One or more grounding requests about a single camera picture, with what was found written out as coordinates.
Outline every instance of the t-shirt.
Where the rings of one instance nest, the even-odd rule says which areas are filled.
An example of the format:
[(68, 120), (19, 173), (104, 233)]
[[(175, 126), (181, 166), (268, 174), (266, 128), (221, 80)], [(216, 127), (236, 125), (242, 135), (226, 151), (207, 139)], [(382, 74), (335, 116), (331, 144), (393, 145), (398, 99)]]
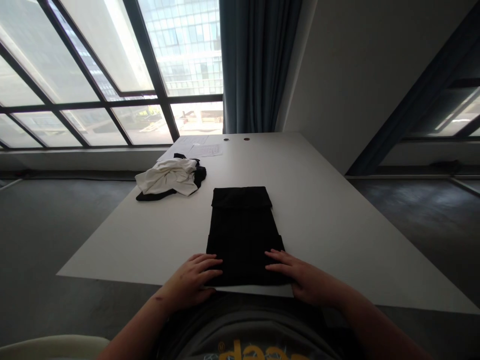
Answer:
[(294, 298), (217, 291), (172, 315), (152, 349), (161, 360), (363, 359), (348, 330)]
[(294, 318), (264, 310), (216, 318), (179, 351), (178, 360), (341, 359), (313, 330)]

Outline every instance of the table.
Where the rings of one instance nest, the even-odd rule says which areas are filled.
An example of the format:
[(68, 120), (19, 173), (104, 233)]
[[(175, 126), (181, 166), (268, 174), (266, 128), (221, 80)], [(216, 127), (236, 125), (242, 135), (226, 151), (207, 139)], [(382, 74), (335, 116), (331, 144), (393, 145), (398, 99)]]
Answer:
[[(190, 255), (205, 252), (214, 188), (265, 186), (286, 251), (374, 304), (480, 314), (299, 133), (210, 135), (206, 140), (218, 143), (223, 155), (200, 159), (207, 177), (197, 192), (137, 202), (135, 187), (58, 275), (162, 285)], [(221, 289), (292, 296), (289, 286)]]

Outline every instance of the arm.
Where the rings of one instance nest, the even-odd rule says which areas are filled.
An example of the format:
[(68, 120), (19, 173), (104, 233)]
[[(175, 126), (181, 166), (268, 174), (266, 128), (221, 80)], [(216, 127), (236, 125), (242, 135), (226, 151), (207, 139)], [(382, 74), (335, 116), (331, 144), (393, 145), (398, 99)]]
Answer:
[(190, 257), (115, 336), (97, 360), (145, 358), (170, 315), (204, 302), (215, 292), (213, 288), (202, 289), (207, 281), (222, 274), (221, 270), (208, 270), (222, 263), (215, 257), (209, 254)]
[(295, 298), (314, 306), (337, 308), (343, 314), (368, 359), (432, 359), (352, 287), (285, 251), (272, 249), (265, 254), (280, 262), (267, 265), (267, 270), (296, 281), (291, 286)]

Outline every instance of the white cloth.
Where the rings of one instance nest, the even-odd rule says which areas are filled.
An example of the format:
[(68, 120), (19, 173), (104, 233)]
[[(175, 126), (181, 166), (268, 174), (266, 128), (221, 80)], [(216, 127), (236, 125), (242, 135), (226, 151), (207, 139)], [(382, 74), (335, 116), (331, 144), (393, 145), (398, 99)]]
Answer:
[(160, 194), (175, 189), (188, 196), (198, 189), (193, 174), (196, 165), (197, 161), (190, 159), (162, 160), (135, 176), (136, 184), (144, 194)]

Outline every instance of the sheet of paper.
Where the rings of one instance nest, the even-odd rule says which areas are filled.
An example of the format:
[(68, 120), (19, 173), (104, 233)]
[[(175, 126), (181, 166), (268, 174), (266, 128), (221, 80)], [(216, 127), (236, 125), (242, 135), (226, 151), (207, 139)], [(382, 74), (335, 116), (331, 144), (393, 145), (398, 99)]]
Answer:
[(208, 135), (191, 135), (191, 136), (180, 136), (175, 144), (205, 144), (207, 141)]
[(191, 143), (174, 143), (170, 148), (163, 153), (156, 161), (162, 161), (166, 159), (173, 159), (175, 153), (183, 154), (186, 157), (192, 148), (193, 144)]
[(190, 152), (186, 156), (187, 158), (203, 158), (209, 156), (222, 155), (222, 144), (212, 145), (193, 145)]

